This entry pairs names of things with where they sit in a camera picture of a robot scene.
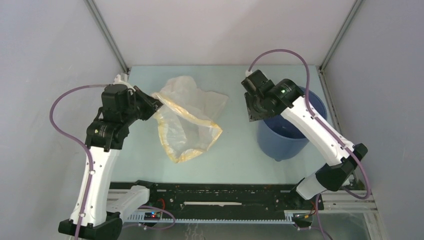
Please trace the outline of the translucent white yellow trash bag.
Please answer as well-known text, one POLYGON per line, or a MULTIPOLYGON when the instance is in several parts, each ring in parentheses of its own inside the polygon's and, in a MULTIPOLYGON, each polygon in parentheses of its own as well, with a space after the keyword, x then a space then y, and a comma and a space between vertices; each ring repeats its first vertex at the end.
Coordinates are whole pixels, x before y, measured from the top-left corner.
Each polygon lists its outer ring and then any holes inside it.
POLYGON ((206 153, 223 133, 216 120, 229 97, 200 89, 191 76, 169 79, 152 97, 163 104, 153 118, 172 162, 183 163, 206 153))

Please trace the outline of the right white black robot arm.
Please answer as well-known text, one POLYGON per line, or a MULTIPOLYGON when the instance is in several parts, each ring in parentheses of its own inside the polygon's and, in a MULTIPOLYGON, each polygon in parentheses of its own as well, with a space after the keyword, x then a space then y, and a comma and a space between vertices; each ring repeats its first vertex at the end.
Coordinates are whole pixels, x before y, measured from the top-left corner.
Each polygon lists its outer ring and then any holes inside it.
POLYGON ((262 71, 247 71, 241 82, 250 122, 281 116, 293 124, 321 153, 325 164, 292 190, 291 204, 304 209, 316 195, 338 191, 368 153, 362 144, 345 139, 319 114, 305 92, 290 79, 274 84, 262 71))

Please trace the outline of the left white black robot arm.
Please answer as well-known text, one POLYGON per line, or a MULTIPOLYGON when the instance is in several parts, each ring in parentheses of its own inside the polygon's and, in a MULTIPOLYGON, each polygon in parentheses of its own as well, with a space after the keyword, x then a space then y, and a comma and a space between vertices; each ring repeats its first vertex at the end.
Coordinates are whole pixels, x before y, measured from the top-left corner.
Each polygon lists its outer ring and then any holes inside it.
POLYGON ((80 192, 70 217, 59 223, 61 234, 76 240, 116 240, 124 221, 142 205, 153 208, 158 194, 133 186, 112 204, 107 203, 111 177, 130 126, 150 119, 162 102, 127 83, 103 85, 101 106, 78 144, 86 154, 80 192))

